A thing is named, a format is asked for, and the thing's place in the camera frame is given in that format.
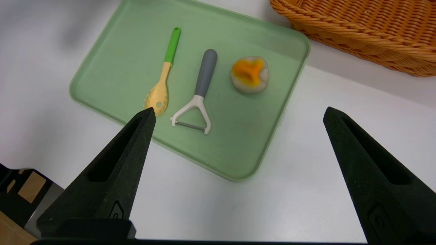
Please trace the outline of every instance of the woven basket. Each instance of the woven basket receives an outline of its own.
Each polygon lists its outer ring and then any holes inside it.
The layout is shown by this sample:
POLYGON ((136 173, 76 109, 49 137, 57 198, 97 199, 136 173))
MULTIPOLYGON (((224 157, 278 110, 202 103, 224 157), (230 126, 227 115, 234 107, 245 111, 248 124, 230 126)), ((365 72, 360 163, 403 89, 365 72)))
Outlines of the woven basket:
POLYGON ((434 0, 270 0, 309 38, 414 76, 436 75, 434 0))

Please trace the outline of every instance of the green tray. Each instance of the green tray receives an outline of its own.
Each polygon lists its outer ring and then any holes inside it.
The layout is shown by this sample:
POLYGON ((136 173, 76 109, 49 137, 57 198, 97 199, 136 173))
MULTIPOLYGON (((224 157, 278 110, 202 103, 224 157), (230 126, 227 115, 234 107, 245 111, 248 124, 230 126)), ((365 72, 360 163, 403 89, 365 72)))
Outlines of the green tray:
MULTIPOLYGON (((262 162, 309 54, 307 37, 297 31, 194 0, 124 0, 74 76, 70 95, 126 124, 159 80, 175 26, 182 34, 167 82, 168 108, 153 140, 228 180, 246 180, 262 162), (209 48, 218 62, 204 100, 212 121, 206 136, 173 127, 170 117, 191 100, 209 48), (245 56, 268 62, 269 85, 259 94, 243 94, 230 81, 232 65, 245 56)), ((196 109, 180 121, 205 126, 196 109)))

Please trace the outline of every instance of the food item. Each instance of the food item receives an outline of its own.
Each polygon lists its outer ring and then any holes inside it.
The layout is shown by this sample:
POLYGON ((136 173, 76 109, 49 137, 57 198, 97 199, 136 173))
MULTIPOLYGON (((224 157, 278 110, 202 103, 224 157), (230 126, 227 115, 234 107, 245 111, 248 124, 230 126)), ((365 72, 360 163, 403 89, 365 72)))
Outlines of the food item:
POLYGON ((259 56, 242 58, 233 65, 230 79, 235 88, 241 92, 248 94, 262 92, 269 81, 268 64, 259 56))

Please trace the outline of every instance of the vegetable peeler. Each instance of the vegetable peeler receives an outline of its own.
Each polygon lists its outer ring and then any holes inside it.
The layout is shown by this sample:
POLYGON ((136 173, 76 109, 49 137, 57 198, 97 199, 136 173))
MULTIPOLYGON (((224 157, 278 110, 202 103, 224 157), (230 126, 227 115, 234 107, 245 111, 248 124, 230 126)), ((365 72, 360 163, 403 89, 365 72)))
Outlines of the vegetable peeler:
POLYGON ((204 98, 206 97, 206 94, 209 89, 209 84, 212 80, 212 75, 215 70, 215 65, 217 63, 218 54, 213 49, 208 49, 203 55, 203 60, 201 61, 201 67, 200 72, 198 73, 198 79, 197 79, 197 85, 195 86, 195 93, 192 100, 186 104, 184 107, 182 107, 178 112, 176 112, 171 118, 171 124, 175 127, 176 125, 185 126, 192 129, 197 129, 202 132, 204 132, 205 135, 209 134, 212 123, 209 119, 208 112, 206 111, 206 108, 204 107, 204 98), (203 115, 204 120, 206 121, 206 127, 200 127, 197 125, 192 125, 188 123, 183 123, 177 121, 177 119, 183 115, 185 112, 189 111, 190 109, 197 107, 201 114, 203 115))

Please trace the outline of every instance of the table surface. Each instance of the table surface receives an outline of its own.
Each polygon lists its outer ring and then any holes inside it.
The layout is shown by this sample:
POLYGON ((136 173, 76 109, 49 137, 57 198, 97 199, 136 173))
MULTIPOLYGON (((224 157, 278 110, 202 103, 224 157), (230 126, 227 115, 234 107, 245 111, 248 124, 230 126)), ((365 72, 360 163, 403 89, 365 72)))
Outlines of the table surface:
MULTIPOLYGON (((288 26, 267 0, 204 0, 288 26)), ((67 187, 121 126, 68 86, 119 0, 0 1, 0 162, 67 187)), ((349 114, 436 190, 436 79, 311 41, 307 65, 259 172, 226 181, 151 143, 130 216, 137 238, 364 242, 325 131, 349 114)))

